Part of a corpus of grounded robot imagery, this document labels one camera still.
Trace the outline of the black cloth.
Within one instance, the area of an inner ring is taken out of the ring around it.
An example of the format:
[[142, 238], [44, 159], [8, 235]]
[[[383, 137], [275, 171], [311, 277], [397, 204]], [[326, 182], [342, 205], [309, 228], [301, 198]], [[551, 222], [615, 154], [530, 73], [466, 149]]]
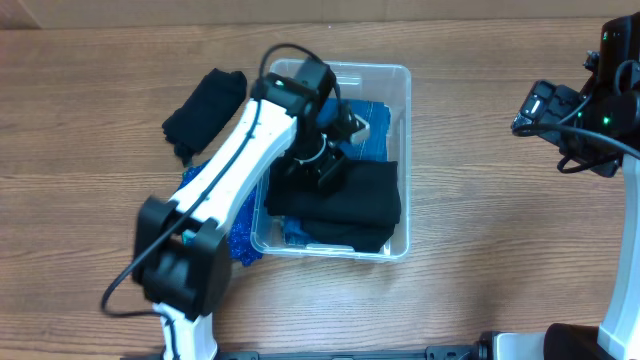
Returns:
[[395, 226], [303, 220], [302, 230], [319, 243], [349, 246], [356, 252], [378, 253], [393, 236]]
[[353, 160], [334, 186], [272, 174], [264, 200], [270, 216], [331, 225], [390, 227], [401, 220], [398, 163]]

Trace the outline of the blue denim jeans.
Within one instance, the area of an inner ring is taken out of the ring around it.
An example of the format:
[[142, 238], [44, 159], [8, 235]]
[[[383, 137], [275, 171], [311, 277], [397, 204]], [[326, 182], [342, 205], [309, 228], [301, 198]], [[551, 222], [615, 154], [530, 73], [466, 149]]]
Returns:
[[[358, 144], [343, 142], [339, 148], [350, 160], [386, 162], [387, 132], [391, 122], [391, 112], [383, 102], [348, 99], [347, 103], [355, 115], [362, 117], [370, 125], [369, 137]], [[316, 240], [302, 228], [302, 220], [296, 217], [284, 219], [284, 241], [288, 245], [307, 245]]]

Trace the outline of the blue sequin fabric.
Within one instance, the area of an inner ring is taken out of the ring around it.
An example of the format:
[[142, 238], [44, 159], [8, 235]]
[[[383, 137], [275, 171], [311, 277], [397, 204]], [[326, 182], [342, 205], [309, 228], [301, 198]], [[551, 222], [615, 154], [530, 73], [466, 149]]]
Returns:
[[[178, 190], [189, 184], [204, 169], [209, 161], [201, 165], [189, 167], [182, 173], [182, 181]], [[230, 255], [233, 260], [239, 261], [243, 266], [248, 267], [256, 260], [262, 258], [262, 253], [257, 251], [251, 244], [250, 234], [253, 222], [253, 213], [256, 200], [256, 188], [249, 193], [243, 202], [239, 212], [229, 231], [227, 242], [230, 247]], [[185, 230], [181, 235], [184, 245], [192, 245], [195, 233]]]

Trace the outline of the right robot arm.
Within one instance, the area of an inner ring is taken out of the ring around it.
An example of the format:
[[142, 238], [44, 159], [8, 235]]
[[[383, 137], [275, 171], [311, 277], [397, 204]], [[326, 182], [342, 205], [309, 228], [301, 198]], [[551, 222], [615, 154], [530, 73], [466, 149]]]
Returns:
[[543, 332], [495, 333], [481, 359], [636, 359], [639, 356], [639, 16], [604, 23], [583, 63], [580, 90], [538, 80], [511, 132], [556, 146], [562, 174], [623, 177], [622, 238], [611, 300], [597, 326], [554, 323]]

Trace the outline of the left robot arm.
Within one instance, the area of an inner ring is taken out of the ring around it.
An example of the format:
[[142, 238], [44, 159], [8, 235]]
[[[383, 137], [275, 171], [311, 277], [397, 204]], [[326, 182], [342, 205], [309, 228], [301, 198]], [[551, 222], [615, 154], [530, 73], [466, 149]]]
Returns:
[[338, 90], [326, 66], [300, 69], [292, 77], [263, 76], [204, 169], [168, 201], [150, 197], [143, 203], [129, 273], [161, 320], [161, 358], [215, 358], [212, 315], [231, 272], [226, 237], [269, 167], [283, 160], [285, 175], [299, 175], [313, 189], [337, 180], [346, 161], [337, 145], [360, 129], [347, 111], [338, 115], [345, 131], [318, 127], [321, 108]]

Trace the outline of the clear plastic storage bin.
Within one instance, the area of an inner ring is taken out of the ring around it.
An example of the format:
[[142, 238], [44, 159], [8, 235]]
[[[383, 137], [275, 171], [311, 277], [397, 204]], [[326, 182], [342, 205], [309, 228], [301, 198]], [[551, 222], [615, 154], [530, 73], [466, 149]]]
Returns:
[[398, 163], [398, 190], [401, 199], [401, 220], [394, 234], [377, 253], [357, 252], [346, 246], [304, 244], [288, 238], [285, 220], [267, 214], [264, 199], [269, 176], [264, 175], [256, 187], [251, 245], [266, 255], [293, 257], [332, 257], [369, 262], [399, 261], [411, 247], [411, 72], [399, 64], [375, 64], [330, 61], [337, 77], [341, 97], [355, 106], [359, 101], [380, 102], [390, 115], [384, 132], [387, 159]]

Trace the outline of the rolled black sock garment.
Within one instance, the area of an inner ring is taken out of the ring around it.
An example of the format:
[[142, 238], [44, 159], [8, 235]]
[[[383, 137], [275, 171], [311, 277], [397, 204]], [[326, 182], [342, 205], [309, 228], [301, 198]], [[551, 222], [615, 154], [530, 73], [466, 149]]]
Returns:
[[174, 155], [188, 167], [244, 102], [247, 79], [243, 72], [224, 72], [214, 68], [205, 75], [185, 103], [162, 124], [165, 140]]

